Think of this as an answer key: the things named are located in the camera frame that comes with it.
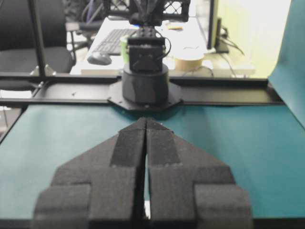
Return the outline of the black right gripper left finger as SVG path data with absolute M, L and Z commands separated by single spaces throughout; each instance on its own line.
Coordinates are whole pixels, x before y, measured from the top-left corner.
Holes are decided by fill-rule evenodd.
M 144 213 L 146 120 L 59 166 L 34 210 L 36 229 L 132 229 Z

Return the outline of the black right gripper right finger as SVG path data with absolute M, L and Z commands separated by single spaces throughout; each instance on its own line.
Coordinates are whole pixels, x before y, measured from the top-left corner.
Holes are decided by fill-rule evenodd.
M 151 226 L 154 229 L 250 229 L 251 201 L 230 167 L 147 119 Z

